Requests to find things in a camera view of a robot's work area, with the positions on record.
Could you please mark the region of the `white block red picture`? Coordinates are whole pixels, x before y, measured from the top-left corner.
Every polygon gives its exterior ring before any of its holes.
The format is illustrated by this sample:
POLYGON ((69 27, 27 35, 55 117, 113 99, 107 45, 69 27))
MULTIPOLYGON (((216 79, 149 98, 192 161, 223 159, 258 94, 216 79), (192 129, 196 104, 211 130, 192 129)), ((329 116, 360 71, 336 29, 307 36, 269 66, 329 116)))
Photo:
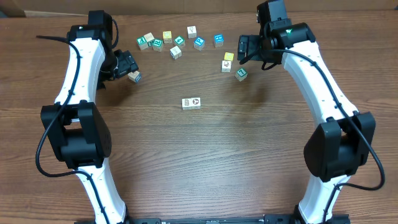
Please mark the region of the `white block red picture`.
POLYGON ((231 71, 231 61, 223 60, 221 63, 221 71, 223 73, 229 73, 231 71))

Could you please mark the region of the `green number four block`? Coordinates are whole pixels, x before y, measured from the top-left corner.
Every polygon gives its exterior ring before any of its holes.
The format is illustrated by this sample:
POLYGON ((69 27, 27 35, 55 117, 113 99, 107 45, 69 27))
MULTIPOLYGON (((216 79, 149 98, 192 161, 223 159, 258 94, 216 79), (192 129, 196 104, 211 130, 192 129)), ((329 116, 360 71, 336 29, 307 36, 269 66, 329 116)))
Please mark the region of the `green number four block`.
POLYGON ((180 48, 184 48, 185 47, 185 39, 179 35, 174 39, 174 45, 180 47, 180 48))

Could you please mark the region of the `yellow block right side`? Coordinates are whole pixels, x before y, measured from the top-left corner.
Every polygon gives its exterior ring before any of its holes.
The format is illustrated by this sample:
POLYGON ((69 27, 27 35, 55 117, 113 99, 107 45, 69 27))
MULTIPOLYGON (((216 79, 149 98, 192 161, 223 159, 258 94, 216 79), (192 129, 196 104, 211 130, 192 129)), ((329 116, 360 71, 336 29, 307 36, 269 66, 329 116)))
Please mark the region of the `yellow block right side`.
POLYGON ((226 52, 224 54, 224 60, 232 62, 234 60, 234 53, 226 52))

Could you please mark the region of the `yellow block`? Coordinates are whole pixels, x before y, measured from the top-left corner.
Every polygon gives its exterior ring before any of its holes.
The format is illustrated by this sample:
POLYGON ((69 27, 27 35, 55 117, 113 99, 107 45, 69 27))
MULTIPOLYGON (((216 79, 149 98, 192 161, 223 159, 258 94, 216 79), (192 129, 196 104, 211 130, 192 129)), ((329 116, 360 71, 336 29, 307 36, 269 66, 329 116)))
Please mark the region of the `yellow block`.
POLYGON ((169 30, 163 31, 162 37, 165 44, 171 44, 173 42, 172 32, 169 30))
POLYGON ((232 62, 234 60, 234 53, 226 52, 224 54, 224 60, 232 62))

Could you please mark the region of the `green number seven block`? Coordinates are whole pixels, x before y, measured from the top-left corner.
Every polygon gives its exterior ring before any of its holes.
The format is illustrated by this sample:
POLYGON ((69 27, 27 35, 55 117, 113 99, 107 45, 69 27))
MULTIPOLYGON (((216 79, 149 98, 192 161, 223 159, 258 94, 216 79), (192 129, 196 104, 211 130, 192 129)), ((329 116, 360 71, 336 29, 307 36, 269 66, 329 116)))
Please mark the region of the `green number seven block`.
POLYGON ((243 81, 248 75, 248 72, 244 68, 240 68, 236 71, 235 77, 239 82, 243 81))

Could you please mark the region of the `white block owl picture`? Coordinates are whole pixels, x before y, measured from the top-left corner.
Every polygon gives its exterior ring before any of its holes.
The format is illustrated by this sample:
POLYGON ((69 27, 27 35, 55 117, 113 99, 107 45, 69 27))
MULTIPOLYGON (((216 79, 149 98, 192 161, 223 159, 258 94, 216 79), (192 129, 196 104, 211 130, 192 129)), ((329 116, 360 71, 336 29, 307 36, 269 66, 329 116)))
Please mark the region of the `white block owl picture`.
POLYGON ((191 99, 190 98, 183 98, 182 99, 182 109, 183 110, 190 110, 192 108, 191 99))

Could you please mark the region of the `white block top row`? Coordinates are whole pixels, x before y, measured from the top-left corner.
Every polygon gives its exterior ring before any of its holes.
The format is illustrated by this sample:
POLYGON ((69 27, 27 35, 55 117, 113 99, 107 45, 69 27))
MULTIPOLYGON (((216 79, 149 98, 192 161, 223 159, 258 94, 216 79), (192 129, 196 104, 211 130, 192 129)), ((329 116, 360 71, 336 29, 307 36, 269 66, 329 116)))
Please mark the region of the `white block top row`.
POLYGON ((195 26, 188 26, 187 27, 187 34, 189 39, 193 39, 197 37, 197 29, 195 26))

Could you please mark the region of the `white block dark round picture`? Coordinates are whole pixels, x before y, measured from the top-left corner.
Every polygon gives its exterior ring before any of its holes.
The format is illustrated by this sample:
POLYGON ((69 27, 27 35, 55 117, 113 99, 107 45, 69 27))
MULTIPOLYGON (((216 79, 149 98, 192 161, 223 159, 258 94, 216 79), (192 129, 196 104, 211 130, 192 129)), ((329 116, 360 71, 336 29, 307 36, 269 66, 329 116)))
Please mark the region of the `white block dark round picture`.
POLYGON ((200 98, 190 98, 191 109, 198 110, 201 108, 201 99, 200 98))

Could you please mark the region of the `yellow top block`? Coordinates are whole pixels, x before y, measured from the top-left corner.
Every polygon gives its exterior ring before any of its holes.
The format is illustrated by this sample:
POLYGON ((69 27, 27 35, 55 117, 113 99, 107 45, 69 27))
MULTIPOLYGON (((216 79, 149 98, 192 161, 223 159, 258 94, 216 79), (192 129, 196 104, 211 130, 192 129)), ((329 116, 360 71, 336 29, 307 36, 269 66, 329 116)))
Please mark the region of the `yellow top block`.
POLYGON ((173 42, 172 32, 169 30, 163 31, 162 37, 165 44, 171 44, 173 42))

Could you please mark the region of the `blue picture block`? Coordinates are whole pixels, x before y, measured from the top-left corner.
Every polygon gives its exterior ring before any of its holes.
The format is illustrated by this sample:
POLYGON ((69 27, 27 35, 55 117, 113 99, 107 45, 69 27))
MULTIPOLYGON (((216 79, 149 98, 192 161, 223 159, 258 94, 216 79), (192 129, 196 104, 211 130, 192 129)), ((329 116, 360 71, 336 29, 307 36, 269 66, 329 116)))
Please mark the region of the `blue picture block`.
POLYGON ((215 47, 221 47, 224 44, 224 37, 222 34, 214 35, 214 45, 215 47))

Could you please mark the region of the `green letter block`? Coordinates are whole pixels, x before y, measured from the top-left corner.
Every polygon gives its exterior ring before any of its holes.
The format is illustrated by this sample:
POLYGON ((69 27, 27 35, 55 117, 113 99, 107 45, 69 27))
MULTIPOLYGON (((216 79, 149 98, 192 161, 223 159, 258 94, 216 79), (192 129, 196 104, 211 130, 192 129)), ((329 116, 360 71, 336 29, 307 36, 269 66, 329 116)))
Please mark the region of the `green letter block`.
POLYGON ((164 42, 160 39, 154 39, 152 43, 153 50, 161 52, 164 47, 164 42))

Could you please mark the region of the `green wheelchair symbol block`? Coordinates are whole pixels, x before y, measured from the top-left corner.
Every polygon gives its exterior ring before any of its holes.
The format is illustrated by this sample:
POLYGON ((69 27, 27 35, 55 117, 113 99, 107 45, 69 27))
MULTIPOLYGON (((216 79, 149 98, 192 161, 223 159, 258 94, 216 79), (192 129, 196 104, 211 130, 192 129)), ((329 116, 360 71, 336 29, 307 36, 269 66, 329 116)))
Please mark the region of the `green wheelchair symbol block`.
POLYGON ((146 41, 144 36, 137 38, 136 41, 137 41, 137 44, 138 44, 140 50, 145 50, 149 47, 149 44, 146 41))

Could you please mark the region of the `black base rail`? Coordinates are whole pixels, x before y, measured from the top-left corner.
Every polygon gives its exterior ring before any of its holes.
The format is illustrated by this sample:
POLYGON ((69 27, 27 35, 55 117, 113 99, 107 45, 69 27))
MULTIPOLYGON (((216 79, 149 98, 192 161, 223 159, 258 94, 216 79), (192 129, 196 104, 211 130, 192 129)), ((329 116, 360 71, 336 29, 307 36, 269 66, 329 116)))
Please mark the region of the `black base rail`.
POLYGON ((127 224, 300 224, 292 215, 264 215, 240 218, 193 218, 161 220, 159 218, 127 218, 127 224))

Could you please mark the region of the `plain white lettered block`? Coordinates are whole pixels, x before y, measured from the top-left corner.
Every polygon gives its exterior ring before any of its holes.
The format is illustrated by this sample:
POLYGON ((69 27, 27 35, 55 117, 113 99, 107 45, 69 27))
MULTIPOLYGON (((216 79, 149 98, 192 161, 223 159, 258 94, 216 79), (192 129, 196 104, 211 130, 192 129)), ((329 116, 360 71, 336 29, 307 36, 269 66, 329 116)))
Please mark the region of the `plain white lettered block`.
POLYGON ((154 40, 155 40, 155 37, 153 36, 153 34, 152 34, 151 32, 145 34, 145 35, 144 35, 144 38, 145 38, 146 42, 147 42, 149 45, 152 45, 153 42, 154 42, 154 40))

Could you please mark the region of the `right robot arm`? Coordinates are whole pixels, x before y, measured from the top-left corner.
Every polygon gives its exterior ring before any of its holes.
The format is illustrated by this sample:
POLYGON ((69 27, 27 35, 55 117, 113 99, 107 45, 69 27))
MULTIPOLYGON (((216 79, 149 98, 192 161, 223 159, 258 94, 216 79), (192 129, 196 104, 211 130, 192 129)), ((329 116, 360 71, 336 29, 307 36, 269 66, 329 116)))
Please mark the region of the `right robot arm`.
POLYGON ((282 0, 257 7, 257 35, 242 35, 238 60, 262 62, 262 69, 281 65, 295 80, 311 111, 315 130, 303 154, 310 172, 303 199, 290 215, 265 215, 265 223, 349 223, 333 206, 349 179, 369 156, 376 122, 361 113, 340 90, 327 69, 316 38, 305 23, 293 24, 282 0))

